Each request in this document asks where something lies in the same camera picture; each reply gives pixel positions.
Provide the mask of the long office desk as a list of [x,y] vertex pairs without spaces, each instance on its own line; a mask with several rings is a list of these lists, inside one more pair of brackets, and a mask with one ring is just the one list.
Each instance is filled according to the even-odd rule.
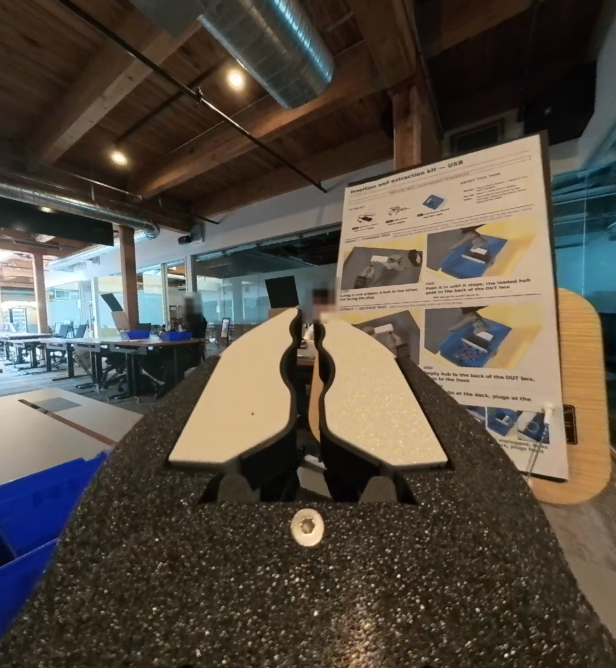
[[123,366],[126,390],[112,395],[111,399],[122,401],[151,393],[156,399],[165,396],[184,379],[187,363],[204,352],[205,344],[203,337],[176,343],[162,342],[160,337],[141,341],[48,338],[40,347],[48,372],[53,370],[51,355],[54,352],[65,354],[70,379],[75,378],[76,354],[89,355],[89,385],[95,391],[104,389],[103,362],[113,356],[114,361]]

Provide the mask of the black screen panel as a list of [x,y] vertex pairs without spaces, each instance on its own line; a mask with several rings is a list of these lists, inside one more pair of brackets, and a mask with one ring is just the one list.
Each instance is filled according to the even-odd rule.
[[264,280],[270,311],[298,308],[300,301],[296,289],[295,276],[285,275]]

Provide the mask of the wooden column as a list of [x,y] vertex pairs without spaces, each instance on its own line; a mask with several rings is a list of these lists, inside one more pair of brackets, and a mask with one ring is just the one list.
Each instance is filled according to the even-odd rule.
[[139,306],[134,229],[128,226],[118,226],[118,240],[123,308],[127,314],[129,324],[136,326],[139,322]]
[[44,273],[44,258],[41,253],[34,253],[31,257],[33,271],[33,285],[35,293],[35,303],[37,311],[37,328],[41,334],[49,333],[49,324],[47,318],[46,288]]
[[408,83],[391,93],[394,170],[437,162],[441,145],[430,101],[421,86]]

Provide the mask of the large silver air duct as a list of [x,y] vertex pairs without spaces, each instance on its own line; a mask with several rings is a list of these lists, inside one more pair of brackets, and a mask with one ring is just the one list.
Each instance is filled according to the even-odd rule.
[[198,1],[198,20],[284,109],[314,101],[335,59],[298,1]]

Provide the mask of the blue plastic bin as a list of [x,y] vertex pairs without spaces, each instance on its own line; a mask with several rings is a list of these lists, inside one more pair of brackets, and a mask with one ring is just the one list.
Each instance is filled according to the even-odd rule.
[[107,452],[78,458],[0,485],[0,579],[30,590]]

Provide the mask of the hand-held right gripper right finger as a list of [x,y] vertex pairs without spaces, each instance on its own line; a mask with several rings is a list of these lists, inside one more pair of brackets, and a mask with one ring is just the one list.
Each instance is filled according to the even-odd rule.
[[362,496],[371,480],[443,470],[448,455],[397,358],[342,319],[316,328],[320,457],[328,482]]

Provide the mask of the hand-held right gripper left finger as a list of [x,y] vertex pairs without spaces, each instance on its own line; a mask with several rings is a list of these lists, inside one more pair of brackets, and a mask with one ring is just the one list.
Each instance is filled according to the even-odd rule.
[[168,463],[239,474],[254,490],[296,473],[301,338],[301,310],[290,307],[231,344],[220,355]]

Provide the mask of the printed instruction sheet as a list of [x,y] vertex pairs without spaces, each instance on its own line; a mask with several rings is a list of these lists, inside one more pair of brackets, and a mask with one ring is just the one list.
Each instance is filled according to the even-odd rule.
[[521,412],[553,404],[532,474],[569,477],[546,139],[534,134],[345,189],[337,308],[410,359],[524,471]]

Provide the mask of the black ceiling pipe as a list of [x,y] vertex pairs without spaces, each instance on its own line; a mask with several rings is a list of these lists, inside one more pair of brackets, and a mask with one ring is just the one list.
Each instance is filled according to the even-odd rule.
[[133,47],[125,39],[120,37],[112,29],[108,28],[102,22],[95,19],[92,15],[90,15],[88,12],[86,12],[84,9],[80,8],[80,6],[77,5],[75,2],[73,2],[73,1],[57,1],[57,3],[59,5],[61,5],[62,7],[64,7],[65,9],[67,9],[69,12],[73,13],[76,17],[78,17],[79,19],[84,21],[90,27],[95,29],[96,32],[98,32],[101,36],[103,36],[107,40],[111,41],[115,45],[122,48],[124,52],[126,52],[128,55],[130,55],[132,58],[134,58],[137,62],[139,62],[142,65],[144,65],[145,67],[147,67],[154,74],[161,77],[164,81],[168,82],[171,86],[176,88],[176,90],[179,91],[180,93],[182,93],[184,96],[188,96],[196,104],[204,105],[210,111],[215,113],[221,121],[223,121],[229,127],[233,128],[237,133],[239,133],[239,135],[245,137],[248,141],[252,142],[256,147],[262,149],[267,154],[271,155],[274,159],[278,160],[283,166],[286,166],[287,168],[289,168],[292,172],[294,172],[296,175],[298,175],[301,179],[308,182],[311,186],[320,190],[322,193],[324,193],[324,194],[327,193],[327,190],[323,187],[323,185],[321,184],[320,181],[317,181],[317,180],[311,178],[308,174],[306,174],[304,171],[302,171],[294,163],[291,163],[289,160],[284,158],[282,155],[280,155],[277,151],[272,149],[268,144],[264,143],[262,140],[254,137],[250,132],[248,132],[246,129],[244,129],[239,123],[234,121],[231,117],[226,115],[224,112],[222,112],[220,109],[218,109],[215,105],[213,105],[211,102],[209,102],[203,96],[202,90],[199,86],[197,86],[196,89],[193,89],[193,88],[187,86],[186,84],[182,83],[179,79],[177,79],[173,75],[169,74],[169,72],[165,71],[157,63],[153,62],[150,58],[148,58],[142,52],[140,52],[138,49]]

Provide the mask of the row of office desks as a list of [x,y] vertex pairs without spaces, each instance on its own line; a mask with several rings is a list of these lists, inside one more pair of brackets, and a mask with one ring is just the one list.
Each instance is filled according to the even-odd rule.
[[0,332],[0,373],[7,366],[27,372],[39,367],[39,347],[50,335]]

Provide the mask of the black hanging panel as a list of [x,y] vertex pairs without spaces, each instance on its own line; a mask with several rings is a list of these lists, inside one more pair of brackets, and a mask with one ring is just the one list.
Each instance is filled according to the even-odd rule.
[[113,246],[113,227],[109,222],[87,216],[46,213],[37,206],[0,196],[0,228],[51,235],[92,245]]

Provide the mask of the slim silver air duct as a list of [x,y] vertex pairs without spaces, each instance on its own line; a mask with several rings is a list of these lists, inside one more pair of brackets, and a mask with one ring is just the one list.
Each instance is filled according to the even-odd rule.
[[160,234],[160,227],[153,220],[127,208],[100,205],[75,196],[53,192],[47,188],[21,185],[16,180],[0,179],[0,197],[39,208],[49,208],[61,213],[127,226],[142,231],[147,238],[157,238]]

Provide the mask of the rounded wooden board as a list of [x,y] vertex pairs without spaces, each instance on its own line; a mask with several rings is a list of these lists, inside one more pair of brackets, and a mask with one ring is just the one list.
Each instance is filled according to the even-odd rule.
[[585,298],[558,289],[563,404],[574,405],[578,444],[566,446],[569,478],[533,478],[539,502],[575,505],[599,495],[612,478],[612,453],[606,394],[602,326]]

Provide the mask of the wall air vent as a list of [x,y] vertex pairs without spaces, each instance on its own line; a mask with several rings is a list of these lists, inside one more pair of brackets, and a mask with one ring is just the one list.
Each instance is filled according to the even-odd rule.
[[461,129],[449,137],[450,155],[463,155],[501,144],[504,140],[505,121],[496,119],[470,129]]

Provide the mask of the black tilted board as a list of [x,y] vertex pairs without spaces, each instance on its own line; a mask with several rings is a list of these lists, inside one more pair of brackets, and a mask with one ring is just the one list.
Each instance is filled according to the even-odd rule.
[[119,331],[126,331],[129,327],[128,316],[123,310],[122,305],[114,293],[103,293],[100,295],[104,304],[111,311],[112,320],[115,328]]

